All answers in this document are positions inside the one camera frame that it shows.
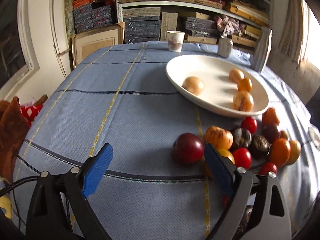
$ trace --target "yellow stripe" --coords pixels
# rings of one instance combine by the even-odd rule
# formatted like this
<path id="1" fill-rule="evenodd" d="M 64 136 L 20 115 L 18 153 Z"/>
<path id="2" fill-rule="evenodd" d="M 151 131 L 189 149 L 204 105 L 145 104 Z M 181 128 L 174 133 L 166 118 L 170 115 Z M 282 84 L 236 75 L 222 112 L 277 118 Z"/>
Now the yellow stripe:
<path id="1" fill-rule="evenodd" d="M 71 227 L 72 227 L 72 229 L 73 229 L 73 226 L 74 226 L 74 224 L 75 224 L 75 222 L 76 222 L 76 217 L 75 217 L 75 215 L 74 214 L 72 214 L 72 216 L 71 216 Z"/>
<path id="2" fill-rule="evenodd" d="M 105 123 L 106 123 L 106 121 L 107 121 L 107 119 L 108 119 L 109 113 L 111 112 L 111 108 L 112 108 L 114 102 L 116 101 L 116 98 L 117 98 L 117 96 L 118 96 L 118 94 L 119 94 L 119 92 L 120 92 L 120 90 L 121 90 L 121 87 L 122 87 L 125 79 L 127 78 L 127 76 L 128 76 L 128 74 L 129 74 L 129 72 L 130 72 L 133 64 L 136 62 L 136 60 L 137 60 L 137 58 L 139 57 L 140 53 L 142 52 L 143 48 L 144 48 L 144 43 L 143 43 L 143 46 L 142 46 L 141 50 L 139 51 L 138 55 L 136 56 L 136 58 L 134 59 L 134 61 L 133 61 L 132 64 L 130 65 L 130 67 L 128 68 L 127 72 L 125 73 L 124 77 L 122 78 L 122 80 L 121 80 L 121 82 L 120 82 L 120 85 L 119 85 L 116 93 L 113 95 L 113 98 L 112 98 L 112 100 L 111 100 L 111 102 L 110 102 L 109 108 L 107 109 L 106 114 L 105 114 L 104 118 L 102 119 L 102 123 L 101 123 L 101 125 L 100 125 L 100 127 L 99 127 L 98 133 L 97 133 L 97 135 L 96 135 L 96 138 L 94 139 L 93 145 L 92 145 L 91 150 L 90 150 L 90 152 L 89 152 L 89 157 L 92 157 L 92 155 L 93 155 L 94 149 L 95 149 L 95 147 L 96 147 L 96 145 L 97 145 L 97 142 L 98 142 L 98 140 L 99 140 L 99 137 L 100 137 L 100 134 L 101 134 L 101 132 L 102 132 L 102 129 L 103 129 L 103 127 L 104 127 L 104 125 L 105 125 Z"/>
<path id="3" fill-rule="evenodd" d="M 199 137 L 202 141 L 204 141 L 198 107 L 196 107 L 196 119 L 197 119 Z M 205 234 L 206 236 L 208 236 L 210 234 L 210 199 L 209 199 L 208 176 L 205 176 L 205 181 L 204 181 L 204 208 L 205 208 L 205 215 L 204 215 Z"/>
<path id="4" fill-rule="evenodd" d="M 26 150 L 24 151 L 22 158 L 25 157 L 25 155 L 27 154 L 29 147 L 31 145 L 31 143 L 33 142 L 35 136 L 37 135 L 38 131 L 40 130 L 42 124 L 44 123 L 44 121 L 47 119 L 48 115 L 51 113 L 52 109 L 54 108 L 54 106 L 58 103 L 58 101 L 60 100 L 60 98 L 63 96 L 63 94 L 67 91 L 67 89 L 71 86 L 71 84 L 76 80 L 76 78 L 84 71 L 87 69 L 87 67 L 89 67 L 90 65 L 92 65 L 93 63 L 95 63 L 97 60 L 99 60 L 103 55 L 105 55 L 107 52 L 109 52 L 112 49 L 113 46 L 110 47 L 110 49 L 108 49 L 107 51 L 105 51 L 104 53 L 101 54 L 101 56 L 99 56 L 96 60 L 94 60 L 93 62 L 89 63 L 87 66 L 85 66 L 83 68 L 83 70 L 81 70 L 74 78 L 73 80 L 71 80 L 71 82 L 66 86 L 66 88 L 60 93 L 59 97 L 57 98 L 57 100 L 52 104 L 52 106 L 50 107 L 49 111 L 47 112 L 47 114 L 44 116 L 44 118 L 42 119 L 41 123 L 39 124 L 39 126 L 37 127 L 36 131 L 34 132 L 30 142 L 28 143 L 28 146 L 26 148 Z M 17 175 L 15 178 L 15 181 L 18 178 L 19 172 L 20 172 L 20 168 L 21 168 L 21 164 L 22 162 L 20 162 L 20 165 L 18 167 L 18 171 L 17 171 Z"/>

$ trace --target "table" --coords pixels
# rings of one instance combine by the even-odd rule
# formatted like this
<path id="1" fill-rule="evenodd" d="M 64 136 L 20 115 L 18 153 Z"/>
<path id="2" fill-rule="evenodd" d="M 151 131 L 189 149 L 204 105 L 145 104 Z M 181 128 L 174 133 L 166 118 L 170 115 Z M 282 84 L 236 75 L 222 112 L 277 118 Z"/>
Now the table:
<path id="1" fill-rule="evenodd" d="M 108 142 L 113 161 L 89 202 L 112 239 L 205 239 L 223 212 L 222 194 L 214 181 L 204 179 L 201 163 L 177 166 L 170 148 L 182 133 L 201 137 L 211 125 L 229 130 L 241 120 L 185 99 L 167 79 L 165 66 L 179 55 L 217 57 L 216 52 L 216 45 L 198 43 L 183 44 L 181 53 L 169 52 L 167 42 L 99 49 L 49 98 L 20 155 L 40 171 L 60 174 L 80 166 Z M 228 60 L 261 82 L 279 114 L 280 128 L 303 144 L 299 160 L 278 174 L 295 233 L 320 189 L 319 153 L 307 134 L 310 114 L 269 68 L 262 73 L 248 68 L 250 57 L 233 50 Z M 17 160 L 14 179 L 31 175 L 34 172 Z M 24 222 L 34 186 L 30 182 L 15 190 Z M 72 223 L 81 234 L 74 217 Z"/>

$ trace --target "paper cup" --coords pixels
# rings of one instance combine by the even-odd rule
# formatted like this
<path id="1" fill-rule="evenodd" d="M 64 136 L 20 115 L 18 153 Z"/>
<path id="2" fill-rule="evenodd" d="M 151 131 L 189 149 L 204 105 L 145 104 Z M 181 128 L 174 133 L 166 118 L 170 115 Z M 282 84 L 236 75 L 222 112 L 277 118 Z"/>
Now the paper cup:
<path id="1" fill-rule="evenodd" d="M 180 52 L 182 50 L 184 35 L 184 32 L 167 31 L 169 51 Z"/>

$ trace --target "red apple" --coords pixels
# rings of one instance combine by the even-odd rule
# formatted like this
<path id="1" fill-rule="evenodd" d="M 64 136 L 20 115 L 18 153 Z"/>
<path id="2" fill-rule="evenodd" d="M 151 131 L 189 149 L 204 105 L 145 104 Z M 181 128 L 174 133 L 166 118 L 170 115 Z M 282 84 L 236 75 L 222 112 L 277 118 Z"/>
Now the red apple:
<path id="1" fill-rule="evenodd" d="M 201 139 L 192 134 L 184 133 L 174 142 L 171 157 L 180 165 L 189 165 L 201 160 L 204 155 L 204 145 Z"/>
<path id="2" fill-rule="evenodd" d="M 277 166 L 272 162 L 267 162 L 261 167 L 258 174 L 266 176 L 270 171 L 273 171 L 275 174 L 278 173 Z"/>
<path id="3" fill-rule="evenodd" d="M 232 153 L 235 159 L 235 166 L 243 167 L 246 170 L 250 168 L 251 165 L 251 154 L 247 148 L 239 148 Z"/>

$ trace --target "white bowl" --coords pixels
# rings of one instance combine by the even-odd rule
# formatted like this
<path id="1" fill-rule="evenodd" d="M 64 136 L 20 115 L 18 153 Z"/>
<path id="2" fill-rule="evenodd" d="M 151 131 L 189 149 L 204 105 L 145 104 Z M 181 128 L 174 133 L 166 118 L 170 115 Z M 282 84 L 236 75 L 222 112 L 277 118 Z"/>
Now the white bowl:
<path id="1" fill-rule="evenodd" d="M 229 72 L 239 69 L 252 81 L 250 92 L 254 106 L 251 112 L 243 112 L 232 108 L 233 96 L 238 92 L 237 84 L 229 79 Z M 263 114 L 269 105 L 269 97 L 264 87 L 248 72 L 225 60 L 202 55 L 184 55 L 170 60 L 166 74 L 176 89 L 187 99 L 208 111 L 228 117 L 243 118 Z M 196 76 L 204 82 L 204 90 L 195 96 L 182 88 L 183 81 Z"/>

